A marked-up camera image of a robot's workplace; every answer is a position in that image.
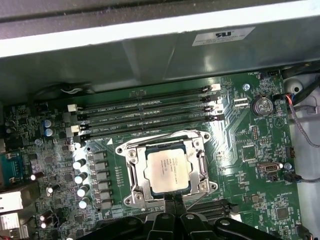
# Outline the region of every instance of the black plastic part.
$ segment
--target black plastic part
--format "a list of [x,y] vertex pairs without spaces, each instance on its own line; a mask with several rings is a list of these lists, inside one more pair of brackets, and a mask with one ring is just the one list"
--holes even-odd
[[301,74],[313,74],[320,72],[320,61],[305,62],[297,64],[288,69],[282,71],[282,76],[284,79],[291,78],[293,76]]
[[139,230],[142,230],[144,223],[141,219],[128,216],[118,221],[113,222],[110,225],[104,226],[98,230],[95,230],[83,237],[77,238],[79,240],[92,240],[92,239],[107,239],[115,240],[120,239],[121,236],[133,235]]
[[[132,98],[132,103],[136,102],[137,104],[142,104],[148,101],[160,101],[160,100],[164,100],[164,99],[175,99],[177,97],[182,97],[182,98],[188,98],[191,96],[198,96],[200,94],[203,94],[203,90],[202,88],[198,88],[198,89],[193,89],[193,90],[182,90],[182,91],[176,91],[176,92],[169,92],[169,93],[162,93],[162,94],[154,94],[154,95],[145,95],[145,96],[140,96],[137,98]],[[192,101],[188,101],[185,100],[183,103],[194,103],[194,100]],[[118,107],[122,104],[127,104],[128,100],[116,100],[116,101],[109,101],[109,102],[103,102],[103,103],[96,103],[96,104],[87,104],[85,107],[83,107],[84,109],[86,109],[87,111],[89,111],[87,113],[87,117],[98,117],[98,116],[104,116],[106,113],[105,112],[96,112],[97,109],[99,108],[111,108],[111,107]],[[113,113],[117,113],[117,114],[122,114],[122,113],[134,113],[137,111],[137,108],[139,109],[154,109],[155,107],[172,107],[172,106],[177,106],[176,103],[166,103],[166,104],[161,104],[159,106],[133,106],[130,108],[126,108],[126,109],[120,109],[120,110],[116,110],[113,111]]]
[[264,231],[260,231],[252,226],[236,221],[232,218],[221,218],[215,222],[215,233],[218,236],[232,240],[279,240]]
[[302,238],[303,240],[312,240],[313,239],[313,235],[302,224],[296,225],[295,228],[298,233],[298,236],[300,238]]
[[293,146],[286,146],[285,154],[288,159],[294,159],[296,157],[295,148]]
[[277,232],[276,230],[273,230],[270,232],[270,234],[276,238],[281,238],[281,235],[279,232]]
[[217,91],[215,94],[204,96],[203,98],[201,98],[201,102],[203,103],[215,102],[219,99],[220,96],[221,96],[221,93]]
[[287,95],[291,95],[291,93],[283,93],[283,94],[276,94],[272,96],[272,100],[285,100]]
[[205,116],[206,122],[222,121],[222,120],[225,120],[224,114]]
[[83,120],[87,120],[88,119],[88,115],[87,114],[79,114],[77,115],[77,120],[78,121],[83,121]]
[[5,149],[7,151],[15,151],[24,147],[23,139],[21,136],[13,136],[5,139]]
[[51,215],[52,215],[52,210],[47,210],[47,211],[45,211],[43,214],[41,214],[41,216],[42,217],[44,217],[44,219],[47,219],[47,218],[49,218],[49,217],[51,217]]
[[52,188],[53,191],[56,191],[56,190],[58,190],[60,188],[60,185],[59,184],[54,184],[54,185],[51,186],[51,188]]
[[[197,203],[192,208],[188,210],[189,213],[198,213],[204,215],[208,222],[214,223],[217,219],[228,217],[229,213],[231,211],[230,203],[228,201],[218,200],[218,201],[210,201],[210,202],[204,202],[204,203]],[[142,221],[146,220],[146,216],[148,213],[141,213],[135,215],[135,217],[141,219]],[[115,222],[115,219],[108,219],[108,220],[99,220],[96,225],[95,229],[103,228],[104,226],[107,226],[113,222]]]
[[240,211],[240,206],[238,204],[230,203],[226,199],[222,199],[221,204],[226,212],[233,212],[237,214]]
[[270,70],[270,71],[266,71],[266,72],[265,72],[265,76],[266,76],[267,78],[274,77],[274,76],[278,76],[278,75],[280,75],[279,70]]
[[243,200],[244,200],[245,203],[250,203],[251,202],[251,199],[250,199],[249,196],[244,196]]
[[64,224],[67,219],[64,215],[64,211],[66,208],[58,208],[53,214],[52,214],[52,219],[53,219],[53,226],[54,228],[58,229],[62,224]]
[[320,74],[318,74],[315,77],[315,80],[313,83],[305,87],[302,91],[298,92],[296,95],[294,95],[292,104],[295,106],[298,103],[302,102],[304,99],[306,99],[315,89],[320,87]]
[[276,182],[279,180],[278,174],[276,172],[269,173],[267,176],[267,179],[270,180],[271,182]]
[[83,229],[78,229],[76,232],[75,232],[75,235],[78,238],[82,237],[83,235],[85,235],[85,231]]
[[81,144],[81,147],[84,147],[86,145],[86,140],[90,138],[90,134],[86,135],[78,135],[73,137],[73,142],[74,143],[79,143]]
[[59,139],[65,139],[67,137],[66,133],[61,131],[59,132]]
[[29,161],[37,161],[38,160],[38,155],[36,153],[30,153],[28,155]]
[[165,193],[164,196],[164,212],[180,217],[187,212],[186,206],[181,194],[174,192]]
[[174,214],[161,213],[157,215],[155,217],[152,230],[148,234],[147,240],[175,239],[175,235],[174,235],[175,224],[176,224],[175,221],[176,221],[176,216]]
[[56,229],[53,229],[50,233],[52,240],[58,240],[59,239],[59,232]]
[[185,213],[180,217],[183,229],[192,240],[208,239],[217,240],[219,239],[216,234],[208,229],[205,223],[196,214]]
[[283,179],[289,183],[299,183],[302,180],[302,176],[295,173],[285,173]]

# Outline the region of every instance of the green circuit board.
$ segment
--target green circuit board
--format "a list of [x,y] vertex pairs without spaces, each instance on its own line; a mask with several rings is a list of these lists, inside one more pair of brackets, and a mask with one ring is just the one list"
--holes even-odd
[[[217,89],[206,94],[197,91],[206,86]],[[59,227],[39,227],[39,239],[66,239],[70,233],[80,237],[101,220],[161,211],[159,207],[141,210],[124,205],[130,182],[125,158],[115,149],[134,138],[186,129],[211,134],[204,148],[209,179],[218,184],[218,190],[201,202],[226,199],[239,205],[244,223],[277,232],[283,239],[299,239],[295,229],[295,223],[301,221],[297,185],[283,180],[286,171],[295,169],[294,156],[288,156],[292,142],[287,105],[272,98],[283,93],[278,71],[257,71],[38,102],[34,108],[28,104],[7,107],[8,152],[22,156],[25,178],[44,172],[38,180],[37,213],[59,209],[64,216]],[[215,97],[213,105],[203,101],[206,96]],[[272,101],[268,116],[253,113],[252,102],[259,96]],[[207,106],[212,106],[209,113],[204,111]],[[210,120],[210,115],[224,117]],[[50,121],[49,133],[45,120]],[[71,136],[71,126],[83,126],[83,135]],[[85,209],[79,208],[80,186],[74,182],[80,171],[73,163],[80,158],[87,159],[81,171],[87,172],[83,183],[91,189]],[[270,176],[258,168],[265,162],[281,167],[290,163],[292,168],[282,167]],[[106,205],[100,199],[100,180],[110,190]],[[47,187],[54,184],[59,189],[48,194]]]

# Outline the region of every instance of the black ram slot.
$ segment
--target black ram slot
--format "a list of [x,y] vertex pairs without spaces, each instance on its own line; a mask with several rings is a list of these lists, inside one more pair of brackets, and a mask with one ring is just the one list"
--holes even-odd
[[170,102],[170,103],[158,103],[158,104],[145,104],[141,105],[142,102],[136,103],[134,105],[123,105],[118,108],[112,109],[112,107],[106,107],[106,108],[97,108],[95,110],[90,110],[87,112],[84,112],[84,114],[79,114],[78,120],[85,120],[85,119],[91,119],[91,118],[97,118],[101,116],[108,116],[111,114],[131,114],[139,111],[144,111],[144,110],[153,110],[153,109],[166,109],[168,107],[184,107],[188,105],[193,105],[195,104],[196,101],[199,101],[199,99],[194,99],[194,100],[187,100],[187,101],[178,101],[178,102]]
[[145,116],[141,118],[134,118],[130,120],[124,120],[124,121],[113,121],[113,122],[105,122],[105,123],[100,123],[100,124],[89,124],[88,128],[89,129],[96,129],[96,128],[111,128],[114,126],[119,126],[119,125],[125,125],[125,124],[143,124],[143,122],[150,121],[150,120],[159,120],[160,122],[167,122],[171,121],[170,118],[168,117],[183,117],[185,115],[190,115],[190,114],[201,114],[204,113],[204,110],[194,110],[194,111],[181,111],[181,112],[175,112],[174,116],[172,113],[167,113],[167,114],[162,114],[162,115],[157,115],[157,116]]
[[132,130],[106,131],[105,133],[97,133],[97,134],[84,134],[84,135],[78,136],[79,139],[76,139],[75,137],[73,137],[73,140],[75,143],[77,143],[77,142],[82,143],[86,140],[101,139],[101,138],[111,137],[114,135],[144,133],[145,131],[157,130],[159,128],[164,128],[164,127],[179,126],[179,125],[192,124],[192,123],[206,123],[206,122],[220,121],[220,120],[224,120],[224,119],[225,119],[225,117],[223,114],[216,115],[216,116],[210,115],[210,116],[205,116],[205,117],[201,117],[201,118],[193,118],[191,120],[186,120],[186,121],[181,121],[181,122],[176,122],[176,123],[170,122],[170,123],[162,124],[159,126],[139,127],[139,128],[132,129]]
[[126,100],[117,100],[117,101],[110,101],[110,102],[104,102],[104,103],[89,104],[89,105],[86,105],[84,108],[91,109],[91,108],[114,107],[116,105],[128,104],[128,101],[141,102],[141,101],[174,99],[174,98],[180,98],[180,97],[189,98],[192,96],[197,96],[199,94],[205,94],[209,90],[210,90],[210,86],[205,86],[205,87],[202,87],[199,89],[176,91],[176,92],[170,92],[170,93],[164,93],[164,94],[145,95],[145,96],[139,96],[137,98],[130,98],[130,99],[126,99]]
[[[192,110],[194,108],[194,106],[192,106],[192,108],[184,108],[184,109],[188,109],[189,111]],[[182,114],[182,113],[186,113],[187,111],[175,111],[174,114]],[[148,118],[154,118],[154,117],[162,117],[165,113],[163,113],[162,111],[160,112],[152,112],[152,111],[145,111],[145,112],[136,112],[133,113],[132,116],[128,116],[128,115],[115,115],[115,116],[108,116],[108,118],[102,118],[100,117],[100,119],[92,119],[89,120],[87,122],[88,125],[95,127],[96,125],[102,125],[102,124],[114,124],[114,123],[126,123],[127,121],[138,121],[138,120],[147,120]]]
[[[197,209],[197,207],[200,207],[200,209],[205,213],[202,213],[201,211],[192,210],[192,209]],[[205,202],[205,203],[198,203],[195,206],[193,206],[188,212],[202,214],[208,219],[209,222],[213,222],[219,218],[229,216],[229,214],[225,213],[224,210],[221,208],[221,201],[220,200],[210,201],[210,202]],[[148,214],[150,214],[150,212],[134,214],[133,216],[144,221]],[[99,229],[104,226],[107,226],[110,223],[112,223],[118,219],[119,218],[110,218],[110,219],[106,219],[106,220],[100,220],[97,222],[95,229]]]

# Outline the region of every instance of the capacitor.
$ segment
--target capacitor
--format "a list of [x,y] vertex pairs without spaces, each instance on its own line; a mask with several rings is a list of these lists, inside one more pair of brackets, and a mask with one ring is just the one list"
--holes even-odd
[[15,123],[15,121],[10,120],[10,121],[6,121],[6,122],[4,123],[4,125],[5,125],[6,127],[14,127],[14,126],[16,125],[16,123]]
[[40,221],[44,221],[46,220],[47,218],[51,217],[51,214],[53,212],[51,210],[47,210],[45,211],[43,214],[40,215]]
[[80,187],[80,188],[78,189],[78,191],[76,192],[76,194],[77,194],[79,197],[83,198],[83,197],[87,194],[88,191],[89,191],[89,186],[83,185],[82,187]]
[[86,162],[87,161],[82,158],[82,159],[80,159],[78,161],[75,161],[72,166],[73,166],[74,169],[79,170],[83,165],[86,164]]
[[259,96],[251,103],[251,111],[257,117],[267,117],[274,111],[274,103],[267,96]]
[[43,121],[43,126],[45,128],[50,128],[52,126],[52,122],[49,119]]
[[286,163],[284,164],[284,169],[285,169],[285,170],[291,170],[291,169],[292,169],[291,163],[290,163],[290,162],[286,162]]
[[6,129],[6,133],[7,134],[13,134],[17,131],[17,129],[15,129],[14,127],[10,127]]
[[55,134],[56,134],[55,129],[47,128],[46,130],[44,130],[44,135],[46,137],[51,137],[52,135],[55,135]]
[[66,240],[76,240],[76,235],[73,234],[73,233],[70,233],[70,234],[68,235],[68,237],[66,238]]
[[44,176],[45,176],[44,172],[43,172],[43,171],[39,171],[39,172],[36,172],[36,173],[32,174],[32,175],[30,176],[30,179],[31,179],[32,181],[34,181],[34,180],[43,178]]
[[46,218],[46,219],[43,221],[43,223],[41,223],[41,228],[42,228],[42,229],[45,229],[47,226],[49,226],[50,224],[52,224],[52,222],[53,222],[52,217]]
[[47,191],[49,194],[52,194],[54,191],[58,190],[59,188],[60,188],[60,185],[55,184],[55,185],[48,187]]
[[44,142],[42,141],[42,139],[40,138],[37,138],[36,140],[34,140],[34,144],[36,146],[41,146]]
[[79,142],[76,142],[76,143],[74,144],[74,148],[75,148],[75,149],[80,149],[80,148],[81,148],[81,144],[80,144]]
[[78,176],[74,178],[74,182],[76,184],[82,184],[82,182],[88,177],[88,174],[86,172],[80,173]]
[[90,203],[90,199],[87,197],[82,198],[82,200],[79,202],[79,208],[85,209],[88,204]]

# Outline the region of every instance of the label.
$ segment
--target label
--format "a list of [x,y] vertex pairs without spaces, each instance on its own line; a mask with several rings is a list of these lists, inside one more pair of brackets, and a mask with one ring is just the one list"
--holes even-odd
[[208,33],[201,33],[195,37],[192,46],[220,44],[233,41],[243,40],[255,27],[246,27],[240,29],[230,29],[226,31],[215,31]]

